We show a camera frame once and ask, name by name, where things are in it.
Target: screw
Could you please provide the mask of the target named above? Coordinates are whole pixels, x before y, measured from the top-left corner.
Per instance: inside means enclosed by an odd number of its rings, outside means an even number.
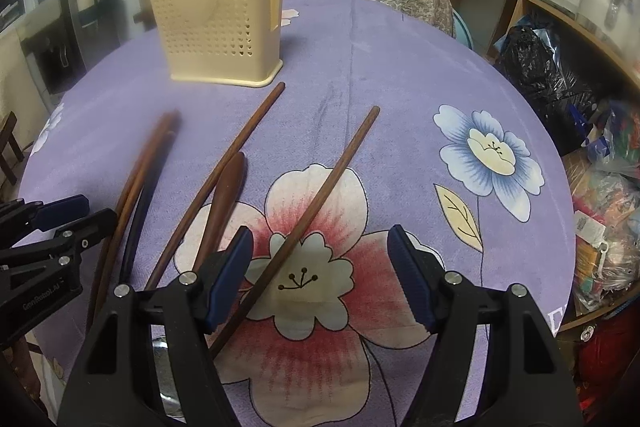
[[[458,272],[446,272],[446,274],[444,274],[444,280],[452,285],[460,284],[462,282],[462,275]]]
[[[116,297],[124,297],[129,294],[129,285],[128,284],[118,284],[113,290],[113,294]]]
[[[197,279],[198,276],[195,274],[195,272],[181,273],[180,277],[178,277],[178,281],[180,281],[180,284],[184,284],[185,286],[193,284]]]
[[[527,289],[522,284],[515,283],[511,287],[511,293],[516,297],[524,297],[527,294]]]
[[[582,333],[580,334],[580,340],[583,342],[589,342],[595,330],[596,328],[594,328],[593,326],[587,326],[582,330]]]

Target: beige plastic basket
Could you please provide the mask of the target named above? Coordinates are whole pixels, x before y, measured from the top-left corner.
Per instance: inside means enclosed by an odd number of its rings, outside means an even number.
[[[151,0],[174,80],[262,87],[280,68],[282,0]]]

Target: flower print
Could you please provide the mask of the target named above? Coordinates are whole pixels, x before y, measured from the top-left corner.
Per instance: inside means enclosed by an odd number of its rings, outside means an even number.
[[[331,169],[286,172],[271,186],[265,212],[236,208],[221,248],[241,225],[254,234],[243,296],[260,277]],[[209,214],[204,206],[175,255],[193,266]],[[416,346],[429,333],[415,322],[386,253],[387,231],[364,234],[367,198],[347,169],[306,235],[216,357],[223,383],[250,380],[252,404],[274,427],[310,427],[347,419],[369,396],[365,341],[392,349]],[[409,234],[414,247],[439,254]]]
[[[64,108],[65,108],[65,103],[63,102],[57,108],[55,108],[53,113],[51,113],[49,120],[47,120],[47,123],[44,124],[43,130],[40,131],[38,138],[33,144],[33,149],[31,149],[32,155],[33,153],[36,153],[40,149],[42,149],[44,142],[46,142],[47,138],[49,137],[49,133],[55,128],[55,126],[57,126],[60,123],[60,120],[62,119],[62,110]]]
[[[298,10],[282,10],[282,20],[280,26],[289,26],[293,17],[298,17],[300,12]]]
[[[433,121],[453,143],[440,149],[449,173],[478,196],[495,191],[500,203],[517,220],[529,220],[529,194],[537,196],[545,184],[538,163],[526,144],[487,111],[469,118],[450,105],[441,105]]]

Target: basket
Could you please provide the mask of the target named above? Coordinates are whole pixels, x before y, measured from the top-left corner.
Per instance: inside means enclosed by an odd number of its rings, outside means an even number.
[[[173,80],[262,87],[280,68],[282,0],[151,0]]]

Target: blue gripper pad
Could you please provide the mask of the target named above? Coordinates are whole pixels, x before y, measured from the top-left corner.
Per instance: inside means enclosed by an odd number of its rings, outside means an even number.
[[[231,306],[238,295],[246,269],[254,254],[254,235],[247,227],[241,227],[225,251],[225,264],[211,286],[209,312],[204,320],[210,331],[226,321]]]
[[[435,317],[431,308],[431,289],[414,256],[428,255],[433,257],[433,255],[415,250],[400,225],[395,225],[389,230],[386,236],[386,253],[396,271],[415,321],[431,331],[435,325]]]
[[[33,228],[46,232],[89,215],[89,200],[82,194],[43,204],[33,220]]]

